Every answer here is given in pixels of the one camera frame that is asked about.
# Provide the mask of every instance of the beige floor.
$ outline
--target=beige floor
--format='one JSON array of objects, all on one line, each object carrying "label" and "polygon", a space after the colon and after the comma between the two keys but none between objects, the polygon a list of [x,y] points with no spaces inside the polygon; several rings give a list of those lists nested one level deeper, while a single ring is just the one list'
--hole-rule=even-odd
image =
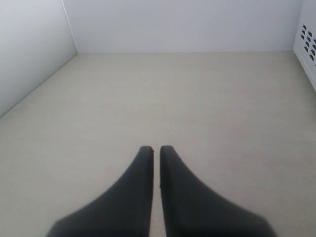
[{"label": "beige floor", "polygon": [[281,237],[316,234],[316,93],[293,53],[79,55],[0,119],[0,236],[43,237],[161,145]]}]

